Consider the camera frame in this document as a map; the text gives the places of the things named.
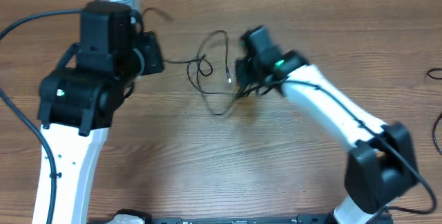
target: black cable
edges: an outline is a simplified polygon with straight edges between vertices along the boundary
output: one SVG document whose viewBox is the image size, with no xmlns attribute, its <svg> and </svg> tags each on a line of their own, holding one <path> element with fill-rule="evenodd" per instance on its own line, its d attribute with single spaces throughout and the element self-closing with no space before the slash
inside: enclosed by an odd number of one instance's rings
<svg viewBox="0 0 442 224">
<path fill-rule="evenodd" d="M 436 77 L 436 76 L 431 75 L 431 73 L 433 73 L 434 71 L 442 71 L 442 68 L 432 68 L 432 69 L 430 69 L 429 71 L 427 71 L 427 76 L 432 78 L 432 79 L 435 79 L 435 80 L 442 80 L 442 77 Z"/>
<path fill-rule="evenodd" d="M 436 150 L 442 155 L 442 149 L 439 147 L 439 144 L 438 144 L 437 139 L 436 139 L 436 128 L 439 125 L 439 122 L 441 120 L 442 120 L 442 113 L 439 114 L 439 117 L 434 122 L 432 132 L 433 132 L 433 143 L 434 143 L 434 146 L 436 147 Z"/>
<path fill-rule="evenodd" d="M 129 91 L 124 95 L 123 100 L 129 98 L 132 95 L 134 90 L 135 90 L 135 82 L 132 82 L 129 85 Z"/>
<path fill-rule="evenodd" d="M 56 15 L 66 15 L 66 14 L 77 14 L 80 13 L 81 9 L 74 9 L 74 10 L 56 10 L 51 12 L 42 12 L 37 13 L 34 15 L 30 15 L 28 17 L 19 19 L 15 23 L 9 25 L 6 27 L 2 32 L 0 32 L 0 41 L 11 31 L 14 30 L 16 27 L 20 26 L 21 24 L 24 24 L 28 21 L 39 19 L 42 17 L 49 17 L 49 16 L 56 16 Z M 49 209 L 48 209 L 48 218 L 46 219 L 47 224 L 52 223 L 52 219 L 54 216 L 54 208 L 55 208 L 55 197 L 57 195 L 57 168 L 55 166 L 55 159 L 54 155 L 52 154 L 52 151 L 49 147 L 48 142 L 46 139 L 42 136 L 40 131 L 34 126 L 34 124 L 12 103 L 10 98 L 5 94 L 3 89 L 0 87 L 0 97 L 1 99 L 6 103 L 7 106 L 9 106 L 12 111 L 15 113 L 15 115 L 34 133 L 34 135 L 37 137 L 37 139 L 40 141 L 44 151 L 46 152 L 46 155 L 48 156 L 49 161 L 49 167 L 50 167 L 50 201 L 49 201 Z"/>
<path fill-rule="evenodd" d="M 226 77 L 228 82 L 231 82 L 231 75 L 230 75 L 230 70 L 229 70 L 229 36 L 227 35 L 227 32 L 225 30 L 215 30 L 213 32 L 211 32 L 200 44 L 200 47 L 198 48 L 198 52 L 196 54 L 195 59 L 190 59 L 190 60 L 186 60 L 186 61 L 170 61 L 167 59 L 164 59 L 164 62 L 166 63 L 170 63 L 170 64 L 187 64 L 187 68 L 186 68 L 186 73 L 187 73 L 187 79 L 189 80 L 189 82 L 192 84 L 193 88 L 195 88 L 198 92 L 201 93 L 202 99 L 204 100 L 204 103 L 206 104 L 206 108 L 209 110 L 210 114 L 212 115 L 216 115 L 216 116 L 221 116 L 224 115 L 226 113 L 229 112 L 229 110 L 232 108 L 233 104 L 236 101 L 236 97 L 233 97 L 232 101 L 227 105 L 226 109 L 223 110 L 220 113 L 215 112 L 209 102 L 207 101 L 206 95 L 237 95 L 238 93 L 221 93 L 221 92 L 208 92 L 202 89 L 201 87 L 201 83 L 200 83 L 200 75 L 203 77 L 208 77 L 210 75 L 212 75 L 213 73 L 213 66 L 212 64 L 207 60 L 206 55 L 201 55 L 202 50 L 204 49 L 204 47 L 206 46 L 206 44 L 216 35 L 222 34 L 224 36 L 224 46 L 226 48 L 226 53 L 225 53 L 225 57 L 224 57 L 224 65 L 225 65 L 225 71 L 226 71 Z M 190 67 L 192 65 L 192 63 L 196 63 L 197 66 L 197 73 L 196 73 L 196 83 L 192 80 L 191 74 L 190 74 Z M 205 62 L 209 68 L 210 71 L 208 73 L 205 73 L 202 70 L 202 62 Z"/>
<path fill-rule="evenodd" d="M 429 71 L 427 71 L 426 75 L 434 80 L 442 80 L 442 77 L 435 77 L 435 76 L 431 75 L 431 73 L 433 73 L 434 71 L 442 71 L 442 68 L 432 68 Z M 436 129 L 437 129 L 437 126 L 439 125 L 439 122 L 441 121 L 441 119 L 442 119 L 442 113 L 439 115 L 439 117 L 434 122 L 432 132 L 433 132 L 434 146 L 436 147 L 436 150 L 442 155 L 442 149 L 440 148 L 440 146 L 437 142 L 437 139 L 436 139 Z"/>
<path fill-rule="evenodd" d="M 173 17 L 171 15 L 169 15 L 167 12 L 165 12 L 159 8 L 156 8 L 156 7 L 150 7 L 150 8 L 144 9 L 143 13 L 141 14 L 143 16 L 143 18 L 146 15 L 146 13 L 148 13 L 150 11 L 157 13 L 159 16 L 161 16 L 166 21 L 173 21 Z"/>
<path fill-rule="evenodd" d="M 299 85 L 303 85 L 303 86 L 309 86 L 309 87 L 314 88 L 315 90 L 322 91 L 327 96 L 329 96 L 348 115 L 350 115 L 350 117 L 352 117 L 362 128 L 364 128 L 368 133 L 370 133 L 377 140 L 379 140 L 381 142 L 381 144 L 384 146 L 384 148 L 386 148 L 397 160 L 399 160 L 405 167 L 407 167 L 407 169 L 413 174 L 413 176 L 422 184 L 422 186 L 424 186 L 424 188 L 427 190 L 427 192 L 430 195 L 430 198 L 432 200 L 432 206 L 428 210 L 416 210 L 416 209 L 408 209 L 408 208 L 404 208 L 404 207 L 395 207 L 395 206 L 385 207 L 384 209 L 398 210 L 398 211 L 408 212 L 408 213 L 412 213 L 412 214 L 431 214 L 436 210 L 437 198 L 433 192 L 433 189 L 430 187 L 430 185 L 427 183 L 427 181 L 411 166 L 411 164 L 406 159 L 404 159 L 403 156 L 401 156 L 391 145 L 388 144 L 388 142 L 385 140 L 384 137 L 381 137 L 379 134 L 375 133 L 369 127 L 367 127 L 367 125 L 365 125 L 365 123 L 362 120 L 358 119 L 354 115 L 354 113 L 352 113 L 341 101 L 339 101 L 333 94 L 331 94 L 329 91 L 325 90 L 321 86 L 311 84 L 309 82 L 302 82 L 302 81 L 296 81 L 296 80 L 283 80 L 283 81 L 277 81 L 277 82 L 270 82 L 270 83 L 267 83 L 263 86 L 255 86 L 253 88 L 250 88 L 250 89 L 242 92 L 242 94 L 244 95 L 244 94 L 250 93 L 250 92 L 252 92 L 256 89 L 262 88 L 264 86 L 270 87 L 270 86 L 275 86 L 275 85 L 284 84 L 284 83 L 292 83 L 292 84 L 299 84 Z"/>
<path fill-rule="evenodd" d="M 56 65 L 56 69 L 62 69 L 64 67 L 66 67 L 70 61 L 70 59 L 72 59 L 72 57 L 77 54 L 78 50 L 80 49 L 80 45 L 79 43 L 73 43 L 69 46 L 68 50 L 63 54 L 63 56 L 61 57 L 61 59 L 58 61 L 57 65 Z"/>
<path fill-rule="evenodd" d="M 269 86 L 266 89 L 266 91 L 264 91 L 263 93 L 259 94 L 259 96 L 264 96 L 264 95 L 268 94 L 273 88 L 274 88 L 274 86 Z"/>
<path fill-rule="evenodd" d="M 383 214 L 389 214 L 389 213 L 390 212 L 388 211 L 388 209 L 382 208 L 377 213 L 375 213 L 375 215 L 373 215 L 371 219 L 368 220 L 367 224 L 376 224 L 378 223 L 377 220 L 381 218 Z"/>
</svg>

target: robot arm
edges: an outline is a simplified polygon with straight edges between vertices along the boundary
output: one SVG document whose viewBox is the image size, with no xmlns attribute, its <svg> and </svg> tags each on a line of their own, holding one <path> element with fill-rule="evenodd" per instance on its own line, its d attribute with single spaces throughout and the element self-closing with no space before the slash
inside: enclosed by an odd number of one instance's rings
<svg viewBox="0 0 442 224">
<path fill-rule="evenodd" d="M 86 222 L 95 166 L 113 113 L 127 96 L 124 89 L 133 85 L 138 75 L 160 73 L 164 69 L 154 33 L 134 32 L 132 21 L 128 6 L 103 1 L 89 3 L 81 12 L 76 67 L 56 68 L 41 83 L 38 118 L 59 168 L 53 223 Z M 388 126 L 366 113 L 298 53 L 283 55 L 271 43 L 265 27 L 247 32 L 242 40 L 247 56 L 236 64 L 239 83 L 284 80 L 277 89 L 315 119 L 349 154 L 345 176 L 349 197 L 330 215 L 330 223 L 366 223 L 386 204 L 417 184 L 408 170 L 389 154 L 376 156 L 382 146 L 373 133 L 386 138 L 417 170 L 411 138 L 404 126 Z M 324 90 L 338 102 L 324 94 Z M 361 128 L 361 122 L 373 132 Z M 49 171 L 43 152 L 34 224 L 45 223 L 48 213 Z M 114 222 L 127 216 L 133 214 L 122 212 Z M 143 223 L 148 218 L 137 215 L 133 220 Z"/>
<path fill-rule="evenodd" d="M 276 89 L 296 103 L 297 110 L 317 121 L 348 154 L 349 197 L 330 215 L 330 223 L 366 223 L 417 184 L 411 171 L 378 139 L 386 140 L 418 171 L 410 134 L 402 124 L 387 125 L 364 111 L 300 53 L 283 55 L 264 26 L 246 32 L 242 41 L 247 55 L 236 63 L 239 84 L 278 85 Z"/>
</svg>

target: black base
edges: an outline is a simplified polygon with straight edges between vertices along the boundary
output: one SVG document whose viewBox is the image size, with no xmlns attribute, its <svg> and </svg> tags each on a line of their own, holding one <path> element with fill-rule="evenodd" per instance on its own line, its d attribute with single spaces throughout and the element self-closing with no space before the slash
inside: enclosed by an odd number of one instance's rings
<svg viewBox="0 0 442 224">
<path fill-rule="evenodd" d="M 269 218 L 208 218 L 208 219 L 181 219 L 181 218 L 153 218 L 151 224 L 328 224 L 328 214 L 300 214 L 296 217 L 269 217 Z M 373 220 L 371 224 L 393 224 L 392 216 L 383 214 Z"/>
</svg>

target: green led light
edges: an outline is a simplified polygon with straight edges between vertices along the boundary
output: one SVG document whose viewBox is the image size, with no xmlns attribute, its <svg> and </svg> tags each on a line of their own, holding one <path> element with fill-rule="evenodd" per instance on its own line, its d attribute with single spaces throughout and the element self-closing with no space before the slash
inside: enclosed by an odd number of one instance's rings
<svg viewBox="0 0 442 224">
<path fill-rule="evenodd" d="M 57 96 L 58 97 L 63 97 L 65 95 L 65 92 L 61 89 L 57 89 Z"/>
<path fill-rule="evenodd" d="M 281 67 L 284 64 L 284 62 L 285 62 L 284 60 L 279 60 L 278 62 L 275 63 L 275 67 L 276 68 Z"/>
</svg>

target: wood grain surface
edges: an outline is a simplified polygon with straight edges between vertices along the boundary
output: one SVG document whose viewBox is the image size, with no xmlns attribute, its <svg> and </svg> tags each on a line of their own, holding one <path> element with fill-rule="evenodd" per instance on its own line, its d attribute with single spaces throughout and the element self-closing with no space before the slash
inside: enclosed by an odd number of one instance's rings
<svg viewBox="0 0 442 224">
<path fill-rule="evenodd" d="M 31 13 L 82 7 L 91 0 L 0 0 L 0 28 Z M 442 156 L 431 139 L 442 111 L 442 84 L 426 70 L 442 66 L 441 0 L 142 0 L 175 21 L 151 14 L 164 56 L 194 56 L 212 30 L 238 37 L 266 24 L 283 50 L 301 50 L 329 80 L 370 113 L 410 128 L 422 175 L 441 200 Z M 32 120 L 41 79 L 79 37 L 78 16 L 40 19 L 11 32 L 0 45 L 0 85 Z M 234 91 L 223 75 L 221 42 L 206 50 L 215 75 L 211 91 Z M 210 97 L 222 109 L 227 97 Z M 39 176 L 37 139 L 0 102 L 0 223 L 30 223 Z M 186 79 L 185 66 L 166 65 L 137 81 L 116 112 L 101 153 L 90 200 L 91 218 L 134 208 L 183 218 L 293 216 L 328 212 L 347 195 L 346 155 L 320 127 L 276 93 L 238 102 L 228 118 L 208 114 Z M 421 187 L 397 201 L 430 206 Z M 397 223 L 440 223 L 394 213 Z"/>
</svg>

